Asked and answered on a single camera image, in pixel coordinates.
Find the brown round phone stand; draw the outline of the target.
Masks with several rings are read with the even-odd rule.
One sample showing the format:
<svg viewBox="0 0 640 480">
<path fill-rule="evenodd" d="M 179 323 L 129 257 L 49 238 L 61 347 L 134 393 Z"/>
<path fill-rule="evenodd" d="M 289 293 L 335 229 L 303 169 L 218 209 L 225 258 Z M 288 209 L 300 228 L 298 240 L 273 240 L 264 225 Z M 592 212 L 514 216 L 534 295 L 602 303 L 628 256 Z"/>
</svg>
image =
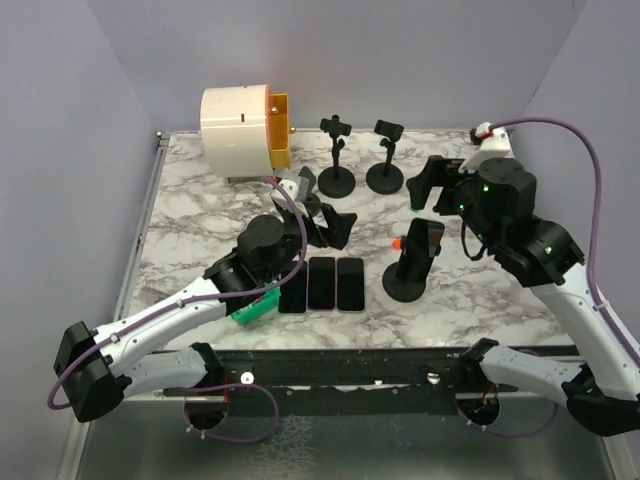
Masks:
<svg viewBox="0 0 640 480">
<path fill-rule="evenodd" d="M 313 189 L 315 188 L 317 183 L 316 176 L 313 174 L 311 169 L 306 166 L 301 168 L 301 170 L 299 171 L 299 176 L 308 180 L 308 195 L 303 201 L 303 205 L 306 207 L 309 216 L 315 217 L 320 212 L 321 205 L 319 197 L 313 192 Z"/>
</svg>

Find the tall black phone stand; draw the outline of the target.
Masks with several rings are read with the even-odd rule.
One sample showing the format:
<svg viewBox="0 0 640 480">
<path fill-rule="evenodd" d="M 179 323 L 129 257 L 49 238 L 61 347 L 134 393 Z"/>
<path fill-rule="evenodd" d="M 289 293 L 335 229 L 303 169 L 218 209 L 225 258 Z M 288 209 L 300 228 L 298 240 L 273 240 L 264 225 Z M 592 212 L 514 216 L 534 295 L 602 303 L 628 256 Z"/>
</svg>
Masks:
<svg viewBox="0 0 640 480">
<path fill-rule="evenodd" d="M 382 136 L 379 145 L 386 149 L 386 160 L 368 169 L 366 184 L 378 194 L 391 195 L 403 186 L 404 175 L 396 165 L 392 164 L 396 143 L 401 139 L 403 131 L 402 125 L 382 119 L 379 119 L 374 127 L 374 132 Z"/>
</svg>

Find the black round-base front stand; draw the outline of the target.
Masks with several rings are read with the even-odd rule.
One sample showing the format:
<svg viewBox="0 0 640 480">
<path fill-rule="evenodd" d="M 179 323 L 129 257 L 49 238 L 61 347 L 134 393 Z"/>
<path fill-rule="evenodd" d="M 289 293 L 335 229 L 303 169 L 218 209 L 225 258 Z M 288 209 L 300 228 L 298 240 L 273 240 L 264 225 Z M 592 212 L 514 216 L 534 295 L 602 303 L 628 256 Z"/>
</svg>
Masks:
<svg viewBox="0 0 640 480">
<path fill-rule="evenodd" d="M 343 123 L 337 114 L 330 119 L 323 118 L 320 129 L 332 139 L 332 166 L 324 169 L 318 177 L 318 188 L 327 197 L 340 199 L 349 196 L 355 189 L 355 176 L 340 165 L 341 150 L 345 147 L 344 137 L 351 134 L 352 126 Z"/>
</svg>

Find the purple-edged black phone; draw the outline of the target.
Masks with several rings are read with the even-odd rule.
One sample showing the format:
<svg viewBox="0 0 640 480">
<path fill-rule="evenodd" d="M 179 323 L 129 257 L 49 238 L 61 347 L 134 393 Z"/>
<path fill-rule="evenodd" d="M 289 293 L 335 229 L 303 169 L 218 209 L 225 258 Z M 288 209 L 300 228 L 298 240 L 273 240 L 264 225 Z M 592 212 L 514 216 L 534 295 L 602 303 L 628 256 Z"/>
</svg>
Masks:
<svg viewBox="0 0 640 480">
<path fill-rule="evenodd" d="M 364 262 L 361 258 L 344 257 L 337 260 L 336 304 L 342 312 L 361 312 L 365 309 Z"/>
</svg>

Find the black phone with silver edge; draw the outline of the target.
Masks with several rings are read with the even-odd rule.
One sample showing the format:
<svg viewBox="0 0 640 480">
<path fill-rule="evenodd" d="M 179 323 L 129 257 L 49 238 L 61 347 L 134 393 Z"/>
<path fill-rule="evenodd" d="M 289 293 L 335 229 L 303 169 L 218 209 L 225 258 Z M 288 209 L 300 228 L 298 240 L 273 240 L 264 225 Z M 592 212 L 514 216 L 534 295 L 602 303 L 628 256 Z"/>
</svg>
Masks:
<svg viewBox="0 0 640 480">
<path fill-rule="evenodd" d="M 336 261 L 332 257 L 312 257 L 308 262 L 308 308 L 332 310 L 336 295 Z"/>
</svg>

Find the silver-edged phone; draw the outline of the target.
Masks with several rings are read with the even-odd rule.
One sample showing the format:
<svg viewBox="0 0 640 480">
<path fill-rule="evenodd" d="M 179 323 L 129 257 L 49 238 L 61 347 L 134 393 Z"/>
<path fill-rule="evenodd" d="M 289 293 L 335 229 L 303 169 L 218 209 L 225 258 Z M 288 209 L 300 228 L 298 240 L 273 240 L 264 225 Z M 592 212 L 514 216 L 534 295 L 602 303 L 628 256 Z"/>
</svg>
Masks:
<svg viewBox="0 0 640 480">
<path fill-rule="evenodd" d="M 304 262 L 291 280 L 280 287 L 278 312 L 302 314 L 307 309 L 307 263 Z"/>
</svg>

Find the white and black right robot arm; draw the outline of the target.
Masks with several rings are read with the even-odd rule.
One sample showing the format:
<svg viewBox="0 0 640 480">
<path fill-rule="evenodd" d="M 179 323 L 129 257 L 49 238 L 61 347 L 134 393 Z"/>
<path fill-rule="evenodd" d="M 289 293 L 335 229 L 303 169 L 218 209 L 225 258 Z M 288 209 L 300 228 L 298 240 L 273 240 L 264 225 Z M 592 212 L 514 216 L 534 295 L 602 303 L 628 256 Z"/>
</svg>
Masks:
<svg viewBox="0 0 640 480">
<path fill-rule="evenodd" d="M 461 383 L 472 391 L 498 384 L 545 397 L 602 437 L 638 429 L 639 369 L 613 333 L 620 319 L 597 306 L 599 290 L 589 286 L 585 256 L 569 232 L 534 214 L 536 177 L 513 158 L 491 158 L 467 173 L 459 159 L 432 156 L 406 185 L 415 210 L 441 188 L 434 212 L 459 216 L 484 253 L 561 322 L 583 359 L 558 362 L 481 339 L 461 357 Z"/>
</svg>

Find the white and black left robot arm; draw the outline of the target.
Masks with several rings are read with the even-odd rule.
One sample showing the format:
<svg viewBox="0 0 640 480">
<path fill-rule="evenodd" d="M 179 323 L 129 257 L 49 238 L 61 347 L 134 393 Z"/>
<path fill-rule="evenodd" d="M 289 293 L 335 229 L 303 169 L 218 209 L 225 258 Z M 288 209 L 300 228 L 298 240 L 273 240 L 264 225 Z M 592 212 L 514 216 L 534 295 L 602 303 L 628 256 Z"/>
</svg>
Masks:
<svg viewBox="0 0 640 480">
<path fill-rule="evenodd" d="M 47 399 L 52 410 L 71 409 L 77 421 L 90 422 L 114 410 L 125 398 L 166 388 L 193 388 L 206 395 L 223 377 L 213 350 L 194 344 L 177 353 L 158 348 L 205 323 L 248 306 L 283 285 L 295 260 L 309 245 L 343 249 L 357 220 L 326 203 L 318 226 L 308 214 L 286 209 L 253 218 L 229 254 L 216 261 L 178 293 L 123 320 L 90 329 L 84 322 L 63 333 L 53 369 L 58 378 Z M 56 403 L 58 391 L 66 402 Z"/>
</svg>

